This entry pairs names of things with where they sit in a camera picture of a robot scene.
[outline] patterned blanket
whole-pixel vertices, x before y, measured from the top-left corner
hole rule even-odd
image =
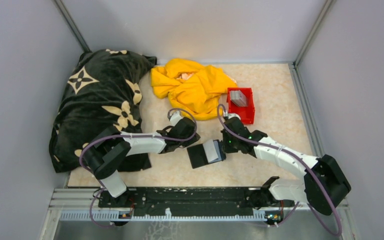
[[[129,133],[142,132],[138,83],[155,64],[156,57],[127,50],[104,49],[80,56],[53,123],[49,154],[55,172],[79,167],[82,149],[109,126]],[[150,167],[148,154],[137,154],[126,157],[118,170]]]

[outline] white wall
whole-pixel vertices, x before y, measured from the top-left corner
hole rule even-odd
[[[129,49],[160,63],[293,61],[325,0],[64,0],[92,50]]]
[[[64,183],[48,143],[81,53],[51,0],[0,0],[0,240],[37,239]]]
[[[337,1],[299,70],[362,239],[384,240],[384,1]]]

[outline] red box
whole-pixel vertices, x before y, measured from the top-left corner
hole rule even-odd
[[[236,106],[231,101],[230,91],[240,90],[246,97],[248,106]],[[227,88],[228,113],[237,114],[243,124],[253,124],[256,109],[254,107],[253,90],[250,87],[229,87]]]

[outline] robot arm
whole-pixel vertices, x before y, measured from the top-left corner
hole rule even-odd
[[[196,124],[191,119],[182,117],[179,111],[174,112],[169,120],[173,126],[167,126],[153,133],[119,132],[112,126],[92,141],[119,135],[117,138],[94,144],[84,152],[83,157],[95,178],[108,189],[112,197],[117,198],[127,190],[117,171],[125,157],[144,153],[169,153],[179,147],[185,148],[200,139],[195,133],[191,139],[184,141],[196,131]]]
[[[272,201],[269,202],[299,201],[310,204],[324,215],[332,213],[321,189],[303,164],[298,162],[295,157],[300,158],[315,173],[335,207],[350,192],[351,186],[333,157],[306,155],[276,142],[264,132],[258,130],[249,132],[239,117],[235,115],[230,115],[224,125],[236,135],[250,141],[241,140],[224,129],[221,131],[223,134],[222,151],[225,153],[241,151],[243,154],[250,154],[257,159],[270,161],[298,178],[296,180],[270,178],[263,185],[266,194],[270,196],[269,199],[272,198]]]

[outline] yellow fabric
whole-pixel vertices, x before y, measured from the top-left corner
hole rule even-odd
[[[183,80],[178,78],[182,73],[194,75]],[[238,87],[221,68],[179,58],[151,69],[151,86],[158,98],[168,96],[173,108],[184,109],[197,120],[217,117],[220,95],[226,94],[228,88]]]

